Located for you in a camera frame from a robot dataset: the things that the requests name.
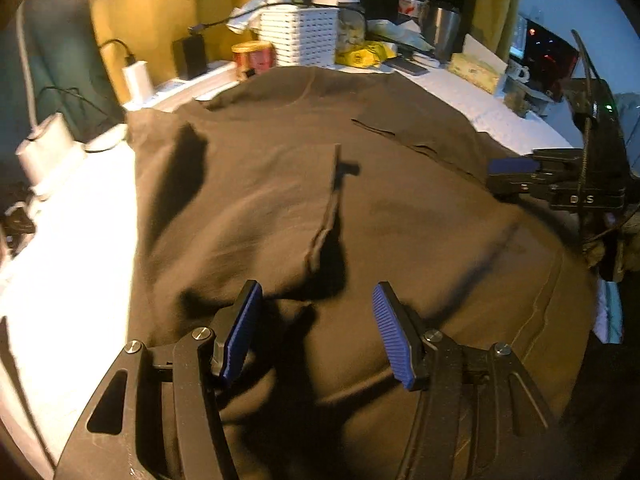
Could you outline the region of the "brown t-shirt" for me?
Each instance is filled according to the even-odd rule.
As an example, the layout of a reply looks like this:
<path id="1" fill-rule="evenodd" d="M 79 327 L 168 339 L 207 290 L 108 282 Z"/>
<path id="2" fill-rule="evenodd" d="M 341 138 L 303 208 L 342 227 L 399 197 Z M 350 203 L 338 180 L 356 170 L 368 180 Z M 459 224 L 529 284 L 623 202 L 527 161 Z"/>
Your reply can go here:
<path id="1" fill-rule="evenodd" d="M 389 282 L 458 344 L 510 344 L 555 415 L 596 285 L 570 232 L 485 188 L 502 147 L 397 75 L 281 67 L 172 113 L 128 116 L 138 199 L 129 333 L 171 344 L 265 299 L 219 396 L 244 479 L 390 479 L 418 397 L 372 311 Z"/>

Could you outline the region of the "white mug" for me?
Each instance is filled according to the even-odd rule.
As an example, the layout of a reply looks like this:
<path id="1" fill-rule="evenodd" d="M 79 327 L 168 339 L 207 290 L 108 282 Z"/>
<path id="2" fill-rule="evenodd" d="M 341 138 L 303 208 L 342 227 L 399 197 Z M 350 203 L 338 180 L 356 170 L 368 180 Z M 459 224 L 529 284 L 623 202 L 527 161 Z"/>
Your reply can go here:
<path id="1" fill-rule="evenodd" d="M 506 74 L 513 80 L 526 84 L 529 82 L 530 73 L 527 66 L 523 66 L 520 63 L 509 60 L 508 66 L 506 66 Z"/>

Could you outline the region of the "yellow tissue box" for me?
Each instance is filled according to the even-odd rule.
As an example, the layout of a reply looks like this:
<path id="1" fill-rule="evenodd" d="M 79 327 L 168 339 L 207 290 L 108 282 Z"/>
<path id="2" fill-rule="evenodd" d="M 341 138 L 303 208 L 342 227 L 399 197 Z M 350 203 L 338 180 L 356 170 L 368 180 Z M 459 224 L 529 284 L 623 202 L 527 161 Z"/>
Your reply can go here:
<path id="1" fill-rule="evenodd" d="M 451 55 L 447 70 L 491 96 L 496 96 L 503 88 L 507 67 L 508 64 L 494 52 L 466 34 L 462 51 Z"/>

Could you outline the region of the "computer monitor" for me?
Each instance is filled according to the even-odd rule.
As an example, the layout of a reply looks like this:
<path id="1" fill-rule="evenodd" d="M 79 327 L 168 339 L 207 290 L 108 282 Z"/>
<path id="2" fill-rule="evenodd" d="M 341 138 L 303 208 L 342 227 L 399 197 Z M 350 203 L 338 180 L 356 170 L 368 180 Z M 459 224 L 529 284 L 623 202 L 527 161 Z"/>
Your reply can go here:
<path id="1" fill-rule="evenodd" d="M 563 38 L 529 18 L 518 16 L 510 58 L 524 68 L 527 87 L 560 102 L 562 82 L 573 75 L 578 56 L 576 48 Z"/>

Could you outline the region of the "black smartphone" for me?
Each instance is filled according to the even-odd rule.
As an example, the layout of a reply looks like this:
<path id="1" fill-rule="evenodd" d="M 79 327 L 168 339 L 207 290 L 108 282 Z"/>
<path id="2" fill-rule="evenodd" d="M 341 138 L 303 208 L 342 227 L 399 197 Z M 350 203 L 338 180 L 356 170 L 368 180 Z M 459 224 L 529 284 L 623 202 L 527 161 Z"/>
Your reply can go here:
<path id="1" fill-rule="evenodd" d="M 389 58 L 385 61 L 387 66 L 406 75 L 421 76 L 428 73 L 428 69 L 420 64 L 406 60 L 405 58 Z"/>

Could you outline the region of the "stainless steel tumbler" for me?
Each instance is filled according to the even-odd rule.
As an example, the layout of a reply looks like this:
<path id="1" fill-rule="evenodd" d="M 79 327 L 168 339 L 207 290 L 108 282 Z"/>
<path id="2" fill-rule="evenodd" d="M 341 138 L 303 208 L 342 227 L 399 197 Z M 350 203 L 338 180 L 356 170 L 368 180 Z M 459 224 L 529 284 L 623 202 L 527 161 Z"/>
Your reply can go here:
<path id="1" fill-rule="evenodd" d="M 425 41 L 434 49 L 435 58 L 440 62 L 448 62 L 454 50 L 461 15 L 456 10 L 450 10 L 427 4 L 420 16 L 421 34 Z"/>

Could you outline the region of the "wet wipes pack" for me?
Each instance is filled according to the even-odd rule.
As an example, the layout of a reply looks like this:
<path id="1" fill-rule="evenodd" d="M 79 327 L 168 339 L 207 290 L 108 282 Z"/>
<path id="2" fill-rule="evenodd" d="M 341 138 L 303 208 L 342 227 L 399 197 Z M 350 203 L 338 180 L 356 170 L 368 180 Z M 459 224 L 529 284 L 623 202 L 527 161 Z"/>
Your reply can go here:
<path id="1" fill-rule="evenodd" d="M 367 20 L 367 34 L 370 37 L 403 44 L 413 50 L 422 52 L 434 50 L 434 47 L 424 39 L 419 32 L 418 25 L 413 21 L 397 25 L 389 20 Z"/>

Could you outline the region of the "yellow snack bag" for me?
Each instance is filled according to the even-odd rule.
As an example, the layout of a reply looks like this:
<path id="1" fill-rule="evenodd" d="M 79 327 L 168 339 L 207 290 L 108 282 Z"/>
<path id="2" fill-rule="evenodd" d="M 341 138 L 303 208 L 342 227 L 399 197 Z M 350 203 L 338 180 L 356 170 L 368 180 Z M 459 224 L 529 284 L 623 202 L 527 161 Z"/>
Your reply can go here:
<path id="1" fill-rule="evenodd" d="M 366 41 L 358 49 L 337 53 L 335 63 L 353 68 L 378 68 L 386 61 L 396 58 L 397 55 L 397 46 L 392 42 Z"/>

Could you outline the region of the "clear snack jar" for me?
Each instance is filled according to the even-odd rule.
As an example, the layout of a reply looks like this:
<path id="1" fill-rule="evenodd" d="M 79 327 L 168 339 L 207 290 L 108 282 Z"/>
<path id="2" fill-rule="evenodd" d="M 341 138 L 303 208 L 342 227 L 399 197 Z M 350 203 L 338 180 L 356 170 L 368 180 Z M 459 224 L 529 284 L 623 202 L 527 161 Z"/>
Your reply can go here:
<path id="1" fill-rule="evenodd" d="M 311 0 L 316 6 L 337 8 L 336 54 L 361 49 L 366 41 L 366 18 L 360 0 Z"/>

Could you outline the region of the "white perforated basket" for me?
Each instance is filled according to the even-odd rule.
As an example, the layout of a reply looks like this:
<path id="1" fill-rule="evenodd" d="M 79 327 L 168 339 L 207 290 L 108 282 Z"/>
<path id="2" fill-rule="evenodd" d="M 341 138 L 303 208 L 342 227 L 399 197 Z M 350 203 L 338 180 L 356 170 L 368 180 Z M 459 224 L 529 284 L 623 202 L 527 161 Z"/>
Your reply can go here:
<path id="1" fill-rule="evenodd" d="M 337 8 L 270 6 L 260 14 L 258 37 L 272 45 L 277 66 L 332 67 L 337 19 Z"/>

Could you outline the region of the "white power strip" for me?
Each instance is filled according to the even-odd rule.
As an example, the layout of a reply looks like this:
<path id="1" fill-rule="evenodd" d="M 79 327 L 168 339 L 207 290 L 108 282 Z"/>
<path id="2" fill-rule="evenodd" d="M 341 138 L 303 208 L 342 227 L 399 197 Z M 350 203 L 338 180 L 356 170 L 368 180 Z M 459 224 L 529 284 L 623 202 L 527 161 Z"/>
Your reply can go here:
<path id="1" fill-rule="evenodd" d="M 207 72 L 190 80 L 174 78 L 155 88 L 155 93 L 145 101 L 132 100 L 122 107 L 127 112 L 154 108 L 171 113 L 192 100 L 208 101 L 218 93 L 238 83 L 236 64 L 231 61 L 215 61 L 207 65 Z"/>

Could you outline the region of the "white desk lamp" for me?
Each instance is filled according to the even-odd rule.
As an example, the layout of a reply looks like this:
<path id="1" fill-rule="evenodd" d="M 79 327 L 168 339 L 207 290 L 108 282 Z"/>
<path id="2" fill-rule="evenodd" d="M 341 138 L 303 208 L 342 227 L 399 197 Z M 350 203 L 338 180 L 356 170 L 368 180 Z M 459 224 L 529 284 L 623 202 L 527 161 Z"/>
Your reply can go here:
<path id="1" fill-rule="evenodd" d="M 94 32 L 89 0 L 1 0 L 1 182 L 25 181 L 15 151 L 30 126 L 16 31 L 24 40 L 38 122 L 61 113 L 72 136 L 88 142 L 125 120 Z"/>

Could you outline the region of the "white charger adapter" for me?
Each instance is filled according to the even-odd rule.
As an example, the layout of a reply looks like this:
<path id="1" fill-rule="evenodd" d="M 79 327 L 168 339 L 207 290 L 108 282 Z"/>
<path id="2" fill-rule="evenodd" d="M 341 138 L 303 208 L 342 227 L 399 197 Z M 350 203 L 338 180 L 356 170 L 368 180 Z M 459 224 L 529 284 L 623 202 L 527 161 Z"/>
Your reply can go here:
<path id="1" fill-rule="evenodd" d="M 148 63 L 137 61 L 122 69 L 130 98 L 138 104 L 144 104 L 155 94 L 155 88 L 148 70 Z"/>

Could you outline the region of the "red tin can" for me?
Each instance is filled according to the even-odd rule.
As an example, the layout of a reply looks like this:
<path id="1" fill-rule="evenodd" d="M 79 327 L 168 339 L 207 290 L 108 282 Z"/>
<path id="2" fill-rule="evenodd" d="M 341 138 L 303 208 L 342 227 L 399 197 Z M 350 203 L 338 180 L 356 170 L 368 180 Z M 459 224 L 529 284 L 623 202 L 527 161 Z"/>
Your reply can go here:
<path id="1" fill-rule="evenodd" d="M 250 40 L 231 47 L 239 80 L 268 72 L 274 66 L 273 45 L 266 40 Z"/>

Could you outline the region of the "black charger adapter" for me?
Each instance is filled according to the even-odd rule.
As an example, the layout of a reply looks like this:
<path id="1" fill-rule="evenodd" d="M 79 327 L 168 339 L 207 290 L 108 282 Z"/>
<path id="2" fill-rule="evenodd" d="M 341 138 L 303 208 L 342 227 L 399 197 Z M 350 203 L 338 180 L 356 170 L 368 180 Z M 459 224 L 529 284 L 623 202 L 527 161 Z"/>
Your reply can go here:
<path id="1" fill-rule="evenodd" d="M 207 73 L 205 42 L 201 35 L 190 35 L 171 44 L 172 56 L 180 79 L 191 80 Z"/>

